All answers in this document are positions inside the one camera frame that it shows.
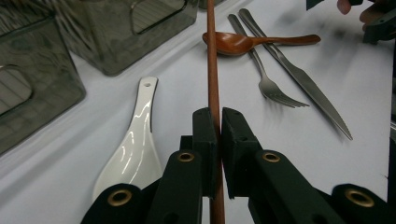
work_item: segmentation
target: white table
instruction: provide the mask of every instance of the white table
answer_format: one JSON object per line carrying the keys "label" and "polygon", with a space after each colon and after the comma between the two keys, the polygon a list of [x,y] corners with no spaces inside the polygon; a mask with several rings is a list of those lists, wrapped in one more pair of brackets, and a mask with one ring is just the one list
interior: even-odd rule
{"label": "white table", "polygon": [[[279,48],[326,94],[353,141],[263,47],[257,51],[268,76],[287,95],[311,106],[293,109],[265,100],[248,55],[219,56],[220,105],[242,112],[262,146],[286,155],[315,188],[331,193],[336,185],[352,183],[386,199],[393,41],[361,43],[359,15],[370,3],[346,16],[335,5],[328,0],[305,11],[303,0],[227,0],[217,6],[217,30],[233,32],[226,16],[246,7],[268,35],[319,35],[316,45]],[[144,76],[160,80],[152,128],[165,166],[180,136],[192,133],[192,112],[207,106],[206,45],[200,39],[205,30],[200,11],[192,27],[117,77],[106,77],[74,56],[87,96],[0,158],[0,223],[82,220],[92,204],[95,179],[128,128],[137,82]],[[252,223],[247,199],[225,201],[227,223]],[[203,216],[208,223],[207,199]]]}

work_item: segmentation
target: wooden chopstick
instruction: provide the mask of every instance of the wooden chopstick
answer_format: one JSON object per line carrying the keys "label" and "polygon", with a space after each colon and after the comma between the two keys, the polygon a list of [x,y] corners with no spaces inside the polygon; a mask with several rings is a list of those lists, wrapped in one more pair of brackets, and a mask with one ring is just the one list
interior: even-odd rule
{"label": "wooden chopstick", "polygon": [[224,224],[224,192],[222,182],[221,143],[220,143],[220,112],[219,112],[219,80],[216,51],[216,28],[214,0],[207,0],[207,84],[209,109],[212,114],[216,135],[219,142],[216,198],[210,200],[210,223]]}

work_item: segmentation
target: fork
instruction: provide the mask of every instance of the fork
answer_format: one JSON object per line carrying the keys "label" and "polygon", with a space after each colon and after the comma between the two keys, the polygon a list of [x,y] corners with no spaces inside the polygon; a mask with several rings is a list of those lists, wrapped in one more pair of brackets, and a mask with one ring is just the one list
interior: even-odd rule
{"label": "fork", "polygon": [[[242,27],[241,22],[234,14],[230,14],[228,16],[228,20],[238,34],[247,35],[244,28]],[[262,60],[260,59],[259,54],[255,49],[251,49],[248,53],[259,67],[260,74],[262,76],[262,80],[259,83],[259,89],[264,97],[269,98],[281,105],[289,106],[292,108],[299,106],[309,106],[307,104],[291,99],[289,96],[283,93],[283,91],[280,90],[276,83],[271,80],[265,73],[264,66],[262,65]]]}

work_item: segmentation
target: wooden spoon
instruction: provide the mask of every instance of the wooden spoon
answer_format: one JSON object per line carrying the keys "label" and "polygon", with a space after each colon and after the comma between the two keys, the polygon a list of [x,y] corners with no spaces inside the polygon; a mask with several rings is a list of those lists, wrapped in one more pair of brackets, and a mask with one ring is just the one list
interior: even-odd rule
{"label": "wooden spoon", "polygon": [[[207,44],[207,33],[202,35]],[[310,45],[320,41],[318,35],[303,35],[295,37],[251,37],[239,34],[216,32],[216,49],[226,55],[241,55],[253,49],[256,45],[265,43],[280,43],[284,45]]]}

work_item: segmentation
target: white ceramic spoon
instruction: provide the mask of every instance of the white ceramic spoon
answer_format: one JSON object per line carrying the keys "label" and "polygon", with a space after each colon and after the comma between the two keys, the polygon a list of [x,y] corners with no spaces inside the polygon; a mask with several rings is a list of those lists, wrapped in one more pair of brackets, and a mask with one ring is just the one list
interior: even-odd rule
{"label": "white ceramic spoon", "polygon": [[120,183],[145,188],[163,174],[151,133],[151,108],[158,78],[140,79],[134,116],[119,148],[96,180],[93,200],[103,190]]}

